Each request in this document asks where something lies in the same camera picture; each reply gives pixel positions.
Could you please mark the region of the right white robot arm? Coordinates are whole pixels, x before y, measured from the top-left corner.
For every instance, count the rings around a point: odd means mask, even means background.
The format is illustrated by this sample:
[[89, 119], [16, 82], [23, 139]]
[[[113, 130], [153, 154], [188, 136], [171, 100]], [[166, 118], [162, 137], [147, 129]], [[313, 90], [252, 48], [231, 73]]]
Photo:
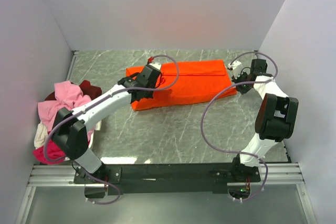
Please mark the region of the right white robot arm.
[[230, 169], [232, 179], [241, 182], [249, 175], [248, 167], [258, 166], [259, 158], [277, 143], [292, 136], [299, 101], [278, 87], [274, 76], [267, 72], [264, 59], [252, 60], [249, 73], [239, 61], [230, 63], [228, 70], [233, 72], [233, 83], [243, 83], [236, 87], [238, 92], [245, 94], [254, 89], [262, 98], [255, 120], [255, 135], [239, 155], [240, 163]]

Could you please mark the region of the orange t-shirt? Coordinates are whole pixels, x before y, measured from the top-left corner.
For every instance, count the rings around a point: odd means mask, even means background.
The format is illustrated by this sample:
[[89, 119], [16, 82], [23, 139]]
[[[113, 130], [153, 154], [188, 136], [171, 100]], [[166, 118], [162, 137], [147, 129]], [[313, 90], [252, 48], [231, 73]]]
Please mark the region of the orange t-shirt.
[[131, 104], [135, 111], [149, 110], [174, 105], [190, 105], [210, 101], [220, 91], [232, 83], [223, 60], [185, 61], [179, 62], [179, 78], [176, 78], [174, 63], [164, 63], [161, 67], [162, 79], [160, 88], [152, 99], [142, 99]]

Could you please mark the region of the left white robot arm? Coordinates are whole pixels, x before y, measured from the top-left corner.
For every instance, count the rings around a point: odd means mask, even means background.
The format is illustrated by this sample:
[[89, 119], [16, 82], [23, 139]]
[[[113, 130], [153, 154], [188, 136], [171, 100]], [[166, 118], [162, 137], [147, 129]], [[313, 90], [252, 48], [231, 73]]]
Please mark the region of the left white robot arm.
[[91, 182], [101, 182], [106, 169], [89, 148], [88, 132], [118, 109], [152, 98], [161, 77], [161, 67], [158, 62], [148, 63], [141, 72], [122, 78], [109, 91], [89, 103], [72, 110], [62, 108], [57, 112], [50, 139], [67, 158], [86, 170]]

